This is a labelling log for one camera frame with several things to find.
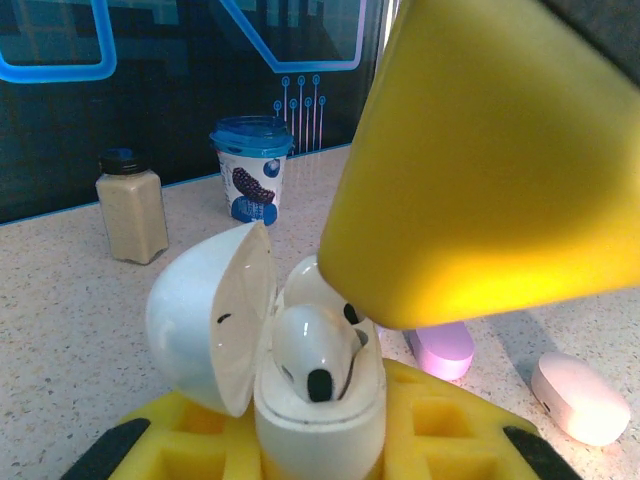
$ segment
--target black jar lid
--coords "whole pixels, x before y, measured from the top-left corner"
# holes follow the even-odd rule
[[[100,154],[99,164],[100,171],[109,175],[133,175],[150,168],[149,158],[130,148],[105,150]]]

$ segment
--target blue cup lid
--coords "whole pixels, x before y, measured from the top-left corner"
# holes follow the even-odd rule
[[[224,151],[257,158],[287,155],[293,144],[284,120],[271,116],[224,118],[209,138]]]

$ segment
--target yellow foam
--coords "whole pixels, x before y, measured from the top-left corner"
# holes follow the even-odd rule
[[[384,362],[387,435],[368,480],[538,479],[502,431],[513,425],[537,434],[531,423],[419,370]],[[151,425],[111,480],[286,478],[261,452],[252,407],[231,418],[170,393],[123,422],[139,417]]]
[[[318,251],[412,329],[640,284],[640,90],[536,0],[405,0]]]

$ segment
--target white earbud case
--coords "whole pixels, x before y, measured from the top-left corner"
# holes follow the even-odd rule
[[[312,288],[304,294],[310,303],[308,273],[317,265],[305,262],[287,285],[307,273],[301,283]],[[241,416],[253,396],[258,438],[279,478],[363,479],[380,457],[385,435],[386,378],[375,325],[364,319],[353,327],[366,342],[344,396],[305,402],[273,361],[273,322],[285,308],[276,292],[262,222],[187,250],[161,273],[149,296],[147,334],[157,365],[176,390],[220,413]],[[327,303],[323,295],[321,305]]]

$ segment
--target speckled countertop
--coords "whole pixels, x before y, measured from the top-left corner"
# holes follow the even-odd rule
[[[279,281],[313,253],[348,149],[287,162],[282,216],[269,227]],[[149,355],[143,312],[176,256],[237,225],[219,177],[164,191],[171,247],[149,266],[112,260],[99,207],[0,227],[0,479],[59,478],[120,417],[168,391]],[[640,291],[468,323],[476,357],[457,383],[540,428],[585,480],[640,478]],[[403,336],[386,356],[415,365]],[[527,387],[545,351],[586,358],[632,405],[621,439],[591,448],[561,433]]]

